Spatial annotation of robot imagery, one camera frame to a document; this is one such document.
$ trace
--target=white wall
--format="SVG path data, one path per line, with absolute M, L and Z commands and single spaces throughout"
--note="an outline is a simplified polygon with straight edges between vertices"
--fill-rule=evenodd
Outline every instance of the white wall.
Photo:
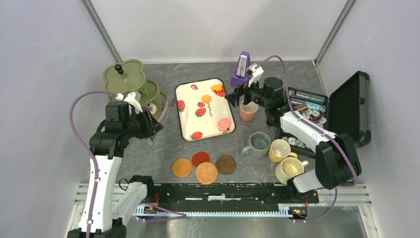
M 113 60 L 78 0 L 2 1 L 0 12 L 0 236 L 63 237 L 89 169 L 68 111 L 78 95 L 102 89 Z M 83 138 L 105 104 L 105 96 L 81 101 Z
M 92 0 L 123 60 L 312 60 L 346 0 Z
M 386 238 L 418 237 L 420 1 L 357 1 L 320 73 L 327 94 L 356 70 L 370 75 L 373 142 L 359 149 Z

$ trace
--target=black case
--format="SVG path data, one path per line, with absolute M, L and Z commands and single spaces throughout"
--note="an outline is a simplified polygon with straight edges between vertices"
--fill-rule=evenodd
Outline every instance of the black case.
M 335 90 L 329 98 L 325 95 L 299 89 L 289 88 L 289 90 L 310 93 L 325 98 L 324 106 L 326 106 L 325 117 L 327 122 L 324 129 L 339 135 L 342 133 L 349 134 L 355 146 L 359 148 L 370 143 L 371 133 L 368 116 L 369 75 L 367 73 L 357 71 Z M 281 139 L 283 136 L 295 137 L 279 129 L 277 131 L 277 139 Z M 315 153 L 310 149 L 294 145 L 290 145 L 290 147 L 292 152 L 315 157 Z

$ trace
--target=case lid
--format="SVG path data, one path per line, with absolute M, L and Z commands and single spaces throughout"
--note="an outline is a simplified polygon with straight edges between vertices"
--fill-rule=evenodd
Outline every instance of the case lid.
M 357 71 L 331 94 L 328 101 L 328 130 L 349 134 L 358 147 L 371 141 L 368 87 L 369 75 Z

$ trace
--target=white tray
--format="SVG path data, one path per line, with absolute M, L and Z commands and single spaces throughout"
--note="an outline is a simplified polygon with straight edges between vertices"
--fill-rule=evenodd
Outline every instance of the white tray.
M 223 92 L 217 95 L 212 91 L 212 87 L 221 85 Z M 224 134 L 230 134 L 235 130 L 235 121 L 233 120 L 232 112 L 228 101 L 224 98 L 225 90 L 223 82 L 218 78 L 205 79 L 196 82 L 189 82 L 180 84 L 175 89 L 176 100 L 178 104 L 179 122 L 181 124 L 182 137 L 187 141 L 196 141 Z M 202 116 L 197 116 L 196 111 L 200 109 L 199 102 L 202 101 L 203 95 L 211 96 L 211 101 L 205 103 L 203 108 L 206 112 Z M 184 102 L 185 107 L 179 107 L 180 101 Z M 230 128 L 221 131 L 217 127 L 217 123 L 228 118 L 230 120 Z M 194 138 L 193 135 L 200 135 L 202 137 Z

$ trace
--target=pink cup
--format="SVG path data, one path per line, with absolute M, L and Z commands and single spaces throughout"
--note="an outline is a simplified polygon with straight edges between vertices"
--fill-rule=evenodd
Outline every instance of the pink cup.
M 239 110 L 239 115 L 245 122 L 252 121 L 257 114 L 258 104 L 250 102 L 247 105 L 244 105 L 244 100 L 241 101 L 241 109 Z

